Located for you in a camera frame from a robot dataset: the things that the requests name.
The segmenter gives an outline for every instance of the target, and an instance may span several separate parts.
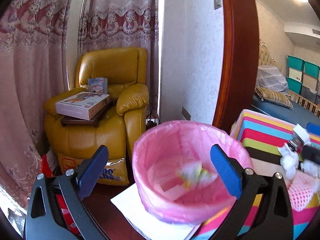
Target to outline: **wooden door frame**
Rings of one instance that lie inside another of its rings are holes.
[[[212,125],[229,132],[241,111],[252,103],[259,57],[255,0],[222,0],[224,55]]]

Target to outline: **rainbow striped fabric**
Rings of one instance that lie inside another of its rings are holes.
[[[231,137],[241,141],[244,147],[251,147],[269,154],[280,155],[277,147],[283,146],[285,142],[293,138],[292,129],[294,126],[295,125],[291,123],[284,122],[264,114],[259,114],[250,110],[243,110],[236,124],[233,125],[230,135]],[[320,137],[313,134],[310,136],[312,144],[316,147],[320,147]],[[261,197],[262,195],[256,196],[250,213],[244,223],[244,226],[240,230],[239,235],[247,232],[252,225]],[[305,229],[316,213],[318,207],[318,198],[314,195],[306,209],[301,212],[292,211],[294,239],[296,239]],[[203,225],[201,225],[192,240],[208,240],[223,222],[230,209],[231,207],[225,208],[214,217],[207,220]]]

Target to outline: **white wall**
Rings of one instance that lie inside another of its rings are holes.
[[[183,106],[192,121],[212,124],[220,89],[224,21],[214,0],[185,0],[186,91]]]
[[[284,23],[286,33],[299,33],[320,39],[320,35],[314,34],[312,29],[319,30],[319,27],[301,23]]]
[[[294,46],[294,56],[320,66],[320,51],[303,45]]]
[[[185,96],[184,0],[164,0],[160,83],[160,120],[182,119]]]
[[[160,95],[161,122],[184,119],[212,124],[224,45],[223,9],[214,0],[165,0]]]
[[[271,56],[282,64],[281,73],[286,75],[287,56],[293,55],[294,44],[284,32],[284,23],[273,11],[256,0],[259,35]]]
[[[71,0],[67,29],[67,70],[69,88],[75,87],[76,65],[78,62],[79,20],[83,0]]]

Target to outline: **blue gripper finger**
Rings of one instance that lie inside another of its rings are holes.
[[[210,158],[229,194],[239,199],[242,194],[240,164],[234,167],[237,160],[229,158],[218,144],[211,147]]]
[[[108,148],[101,145],[90,159],[84,160],[78,167],[76,170],[76,183],[78,185],[77,195],[80,200],[90,196],[103,169],[107,165],[108,159]]]

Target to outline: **teal storage box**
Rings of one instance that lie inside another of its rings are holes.
[[[304,73],[318,79],[319,70],[320,70],[320,67],[318,65],[313,64],[311,62],[307,62],[307,61],[304,62]]]
[[[301,93],[302,83],[294,80],[293,78],[287,77],[287,82],[289,86],[289,90],[295,92],[296,94]]]
[[[288,67],[303,71],[303,65],[303,59],[288,55]]]

